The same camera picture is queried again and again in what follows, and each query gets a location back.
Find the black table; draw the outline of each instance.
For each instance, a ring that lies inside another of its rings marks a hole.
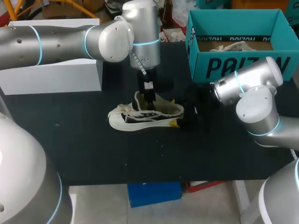
[[[172,76],[181,96],[191,83],[185,43],[162,44],[161,76]],[[207,134],[195,129],[150,128],[126,133],[110,127],[107,114],[128,103],[137,89],[129,60],[104,64],[103,91],[3,96],[17,124],[41,143],[66,185],[128,182],[265,179],[293,160],[290,150],[258,146],[235,107],[221,108]],[[299,116],[295,83],[276,96],[278,111]]]

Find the sneaker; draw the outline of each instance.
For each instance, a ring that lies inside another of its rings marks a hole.
[[[217,47],[217,49],[210,50],[210,52],[216,52],[216,51],[255,51],[255,50],[252,49],[250,46],[248,46],[245,41],[240,41],[228,45],[227,47],[223,47],[223,45],[221,45]]]
[[[136,92],[132,103],[120,104],[108,114],[110,126],[125,132],[147,127],[170,127],[173,121],[184,114],[183,106],[169,102],[157,94],[154,106],[156,110],[147,110],[143,95]]]

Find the cable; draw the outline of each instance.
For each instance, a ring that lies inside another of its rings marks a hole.
[[[43,7],[38,8],[34,12],[32,12],[26,20],[33,20],[34,17],[36,17],[38,14],[40,14],[43,11]]]
[[[141,61],[139,60],[139,58],[137,57],[137,55],[131,51],[130,54],[133,56],[134,60],[137,62],[138,67],[140,68],[142,74],[146,75],[146,71],[144,69],[144,66],[142,65]]]

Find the cardboard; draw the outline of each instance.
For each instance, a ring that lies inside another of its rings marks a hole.
[[[233,0],[233,9],[276,9],[279,8],[283,12],[286,11],[289,0]]]
[[[254,50],[273,50],[270,41],[245,41],[248,46]],[[227,47],[231,45],[231,41],[197,41],[200,52],[209,52],[212,49],[217,49],[217,47],[223,45]]]
[[[299,24],[299,0],[290,0],[286,8],[285,17],[290,26]]]
[[[228,3],[229,0],[195,0],[200,9],[216,9]]]
[[[238,41],[260,50],[209,52]],[[290,80],[299,63],[299,40],[278,9],[192,10],[185,43],[191,76],[199,83],[213,82],[267,56],[276,60],[283,79]]]

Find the open box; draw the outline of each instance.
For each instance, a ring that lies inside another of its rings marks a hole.
[[[209,52],[245,41],[256,51]],[[254,61],[271,56],[290,80],[299,62],[299,40],[278,9],[192,10],[186,48],[194,82],[213,82]]]

